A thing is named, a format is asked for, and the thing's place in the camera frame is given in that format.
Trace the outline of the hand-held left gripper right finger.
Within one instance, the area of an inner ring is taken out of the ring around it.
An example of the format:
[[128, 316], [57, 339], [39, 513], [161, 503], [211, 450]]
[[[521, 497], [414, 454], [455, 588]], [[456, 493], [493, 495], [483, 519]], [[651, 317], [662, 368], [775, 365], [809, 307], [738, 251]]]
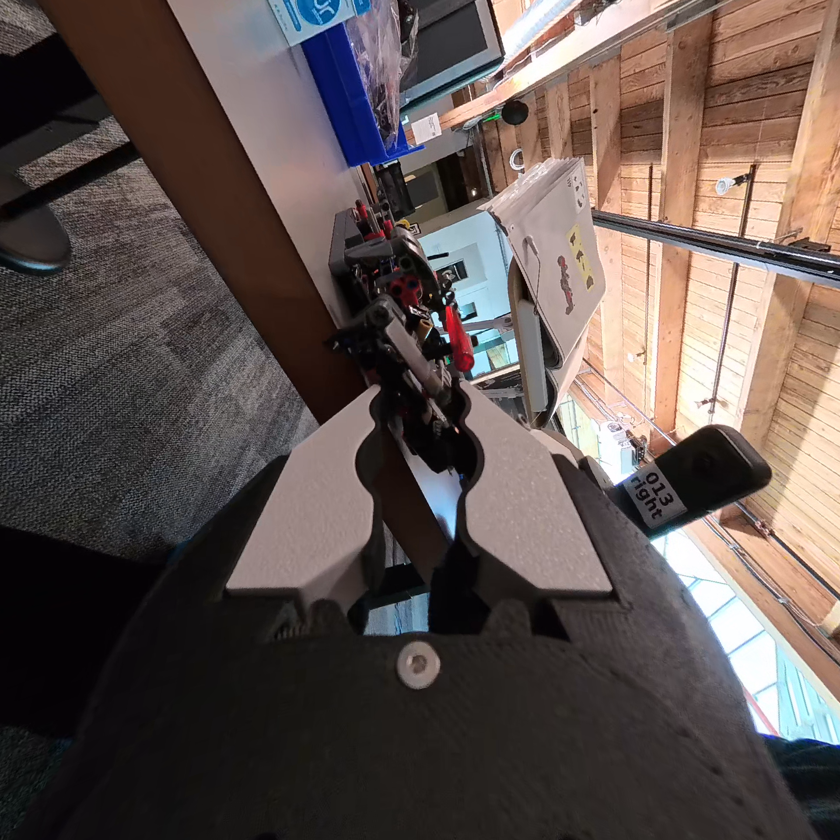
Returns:
[[458, 502], [457, 531], [477, 560], [483, 601], [606, 597], [613, 586], [559, 467], [580, 478], [561, 436], [530, 429], [462, 382], [460, 428], [476, 472]]

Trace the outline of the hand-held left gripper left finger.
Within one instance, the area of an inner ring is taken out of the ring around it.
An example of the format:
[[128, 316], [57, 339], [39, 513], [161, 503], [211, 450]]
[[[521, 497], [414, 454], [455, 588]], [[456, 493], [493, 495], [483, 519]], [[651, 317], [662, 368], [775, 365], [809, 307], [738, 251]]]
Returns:
[[382, 389], [371, 385], [295, 447], [226, 590], [352, 607], [384, 573]]

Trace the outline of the grey lego bumper assembly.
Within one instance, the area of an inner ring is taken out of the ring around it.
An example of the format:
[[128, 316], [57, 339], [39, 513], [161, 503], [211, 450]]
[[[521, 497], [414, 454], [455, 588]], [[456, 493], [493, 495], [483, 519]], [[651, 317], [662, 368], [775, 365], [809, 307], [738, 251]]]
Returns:
[[417, 334], [423, 323], [382, 295], [325, 345], [351, 358], [367, 382], [381, 387], [380, 413], [412, 455], [436, 474], [451, 471], [466, 481], [479, 465], [477, 444], [465, 426], [467, 396], [446, 364], [445, 343], [434, 344], [432, 357], [426, 356]]

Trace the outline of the lego instruction booklet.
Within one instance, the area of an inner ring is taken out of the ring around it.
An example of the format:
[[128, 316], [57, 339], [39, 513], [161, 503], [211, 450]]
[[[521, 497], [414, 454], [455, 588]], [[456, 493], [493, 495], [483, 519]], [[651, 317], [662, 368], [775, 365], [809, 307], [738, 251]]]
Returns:
[[549, 158], [479, 208], [503, 231], [542, 324], [569, 356], [606, 293], [583, 160]]

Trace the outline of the black overhead pole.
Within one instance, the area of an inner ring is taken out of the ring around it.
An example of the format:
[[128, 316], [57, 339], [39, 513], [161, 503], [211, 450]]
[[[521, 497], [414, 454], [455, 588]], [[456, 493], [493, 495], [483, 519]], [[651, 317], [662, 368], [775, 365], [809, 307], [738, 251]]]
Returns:
[[595, 226], [837, 290], [837, 255], [591, 210]]

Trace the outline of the blue storage bin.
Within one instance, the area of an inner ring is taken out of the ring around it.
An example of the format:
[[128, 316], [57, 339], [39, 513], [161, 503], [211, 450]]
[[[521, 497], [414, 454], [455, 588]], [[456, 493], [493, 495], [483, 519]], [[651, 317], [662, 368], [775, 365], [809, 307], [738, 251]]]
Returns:
[[386, 165], [424, 150], [408, 143], [403, 127], [391, 149], [385, 148], [343, 24], [305, 40], [301, 48], [349, 167]]

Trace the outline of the clear plastic parts bags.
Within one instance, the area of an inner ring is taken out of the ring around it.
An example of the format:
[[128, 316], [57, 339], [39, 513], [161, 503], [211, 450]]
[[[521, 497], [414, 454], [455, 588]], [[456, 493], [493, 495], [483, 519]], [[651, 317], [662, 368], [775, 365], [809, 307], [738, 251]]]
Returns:
[[345, 27], [385, 151], [396, 147], [401, 83], [417, 64], [418, 11], [406, 1], [362, 2]]

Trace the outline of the grey framed monitor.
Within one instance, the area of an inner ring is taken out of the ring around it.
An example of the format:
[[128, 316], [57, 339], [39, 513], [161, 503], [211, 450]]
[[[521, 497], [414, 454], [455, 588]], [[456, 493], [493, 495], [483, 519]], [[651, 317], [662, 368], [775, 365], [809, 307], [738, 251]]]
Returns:
[[401, 83], [401, 113], [420, 109], [500, 67], [505, 57], [490, 1], [418, 1], [416, 59]]

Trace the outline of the blue and white gum box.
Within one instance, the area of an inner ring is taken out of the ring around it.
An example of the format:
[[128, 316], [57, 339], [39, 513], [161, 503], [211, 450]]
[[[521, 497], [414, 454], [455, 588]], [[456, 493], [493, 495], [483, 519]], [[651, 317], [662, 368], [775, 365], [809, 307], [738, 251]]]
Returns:
[[289, 46], [366, 14], [371, 1], [268, 1]]

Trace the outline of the black desk frame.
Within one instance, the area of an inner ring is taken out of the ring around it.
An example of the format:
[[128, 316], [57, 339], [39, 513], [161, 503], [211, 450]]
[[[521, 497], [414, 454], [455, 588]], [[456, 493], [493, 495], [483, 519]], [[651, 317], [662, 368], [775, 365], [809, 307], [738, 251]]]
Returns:
[[[17, 169], [95, 130], [111, 110], [59, 34], [2, 56], [2, 164]], [[131, 142], [2, 205], [2, 223], [30, 214], [140, 158]]]

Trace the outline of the silver ventilation duct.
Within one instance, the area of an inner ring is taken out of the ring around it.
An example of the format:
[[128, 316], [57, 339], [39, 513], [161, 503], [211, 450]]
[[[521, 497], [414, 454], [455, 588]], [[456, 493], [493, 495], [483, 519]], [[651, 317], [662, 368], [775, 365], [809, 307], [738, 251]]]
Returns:
[[533, 1], [501, 34], [502, 67], [564, 38], [592, 15], [596, 1]]

